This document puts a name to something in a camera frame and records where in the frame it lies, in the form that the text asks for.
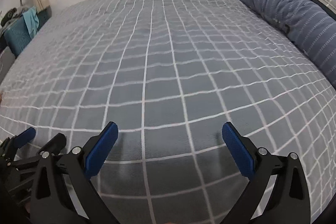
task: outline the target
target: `blue gripper pad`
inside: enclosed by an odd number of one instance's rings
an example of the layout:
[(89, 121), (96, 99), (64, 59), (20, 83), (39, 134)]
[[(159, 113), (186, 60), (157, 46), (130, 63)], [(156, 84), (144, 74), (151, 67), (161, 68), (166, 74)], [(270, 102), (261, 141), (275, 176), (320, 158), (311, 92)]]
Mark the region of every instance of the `blue gripper pad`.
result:
[(26, 143), (30, 142), (32, 139), (35, 138), (36, 131), (34, 128), (30, 127), (23, 131), (20, 135), (16, 136), (14, 138), (14, 148), (21, 148), (23, 147)]
[(235, 132), (235, 128), (231, 127), (231, 123), (223, 125), (222, 136), (240, 173), (251, 180), (255, 174), (254, 160)]
[(100, 139), (96, 142), (85, 159), (84, 174), (87, 179), (98, 175), (108, 154), (118, 139), (118, 126), (110, 123), (101, 133)]

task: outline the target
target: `gray bedsheet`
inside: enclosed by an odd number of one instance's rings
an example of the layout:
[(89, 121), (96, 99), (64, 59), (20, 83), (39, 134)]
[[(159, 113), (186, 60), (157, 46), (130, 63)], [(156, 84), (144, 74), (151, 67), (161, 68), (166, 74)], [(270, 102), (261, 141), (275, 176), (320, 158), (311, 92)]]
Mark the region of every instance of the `gray bedsheet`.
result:
[(44, 25), (0, 89), (0, 139), (37, 129), (20, 157), (58, 132), (69, 149), (118, 124), (92, 182), (122, 224), (219, 223), (247, 183), (226, 121), (298, 153), (313, 217), (335, 193), (336, 92), (239, 0), (84, 1)]

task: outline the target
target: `grid-patterned bedsheet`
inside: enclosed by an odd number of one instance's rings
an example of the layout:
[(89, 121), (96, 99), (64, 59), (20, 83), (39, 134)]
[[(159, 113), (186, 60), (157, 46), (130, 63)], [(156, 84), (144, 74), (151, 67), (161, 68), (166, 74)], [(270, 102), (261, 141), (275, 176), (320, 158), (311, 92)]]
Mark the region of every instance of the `grid-patterned bedsheet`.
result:
[(118, 124), (92, 181), (123, 224), (219, 223), (247, 183), (226, 121), (298, 153), (313, 218), (335, 193), (336, 92), (239, 0), (84, 1), (46, 23), (0, 88), (0, 139), (37, 129), (21, 157), (58, 132), (69, 148)]

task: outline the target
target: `bed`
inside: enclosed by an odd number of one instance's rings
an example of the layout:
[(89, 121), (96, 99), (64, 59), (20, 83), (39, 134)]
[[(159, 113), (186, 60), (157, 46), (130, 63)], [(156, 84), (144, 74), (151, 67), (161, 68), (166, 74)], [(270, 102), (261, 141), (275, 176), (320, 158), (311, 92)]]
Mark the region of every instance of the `bed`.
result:
[(43, 26), (0, 89), (0, 139), (37, 130), (19, 157), (58, 132), (69, 150), (118, 125), (92, 183), (121, 223), (220, 223), (247, 184), (227, 121), (299, 155), (313, 218), (335, 193), (336, 91), (240, 0), (86, 0)]

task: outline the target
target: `metal screw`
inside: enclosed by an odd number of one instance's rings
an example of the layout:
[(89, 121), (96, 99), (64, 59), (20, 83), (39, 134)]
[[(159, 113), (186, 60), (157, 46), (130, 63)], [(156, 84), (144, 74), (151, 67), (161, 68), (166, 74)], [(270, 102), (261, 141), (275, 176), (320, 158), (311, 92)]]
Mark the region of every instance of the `metal screw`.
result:
[(296, 160), (296, 159), (298, 158), (298, 155), (297, 155), (296, 153), (294, 153), (294, 152), (292, 152), (292, 153), (290, 154), (290, 156), (291, 156), (291, 158), (292, 158), (293, 160)]
[(82, 151), (82, 149), (79, 146), (76, 146), (72, 149), (72, 153), (77, 155)]
[(49, 157), (49, 152), (48, 151), (45, 151), (42, 153), (42, 158), (46, 159)]
[(258, 152), (259, 152), (259, 154), (260, 155), (266, 155), (267, 154), (267, 149), (266, 148), (263, 148), (263, 147), (261, 147), (261, 148), (259, 148), (258, 149)]

